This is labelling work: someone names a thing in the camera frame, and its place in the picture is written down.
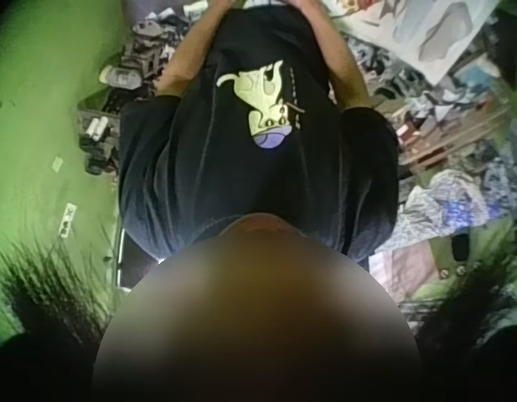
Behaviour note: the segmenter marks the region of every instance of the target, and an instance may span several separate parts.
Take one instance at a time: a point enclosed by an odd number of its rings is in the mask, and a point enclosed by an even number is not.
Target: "person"
[[[122,111],[123,227],[154,258],[234,224],[294,229],[358,262],[390,236],[396,134],[320,2],[289,3],[212,0],[158,96]]]

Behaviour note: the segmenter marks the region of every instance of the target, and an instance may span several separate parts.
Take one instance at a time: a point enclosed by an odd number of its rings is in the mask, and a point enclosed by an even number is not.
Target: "paper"
[[[323,3],[341,31],[390,50],[436,85],[470,45],[499,0],[323,0]],[[444,29],[442,36],[451,45],[428,42],[436,29],[449,26],[445,22],[450,15],[454,18],[448,24],[468,16],[463,31],[458,28],[459,39],[454,42],[450,39],[454,32]]]
[[[60,157],[56,157],[54,160],[53,165],[51,165],[51,168],[54,172],[58,173],[60,168],[63,166],[63,160]]]
[[[70,203],[66,204],[65,214],[63,215],[63,219],[61,220],[59,226],[60,238],[66,239],[70,235],[70,229],[72,227],[72,221],[74,220],[76,210],[76,205]]]

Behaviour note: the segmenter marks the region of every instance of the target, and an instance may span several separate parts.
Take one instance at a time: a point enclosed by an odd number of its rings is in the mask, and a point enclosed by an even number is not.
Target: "graphic print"
[[[233,80],[235,95],[255,108],[249,113],[249,128],[256,145],[264,149],[281,145],[293,129],[288,104],[280,97],[281,67],[279,60],[258,70],[226,74],[217,80],[218,87]]]

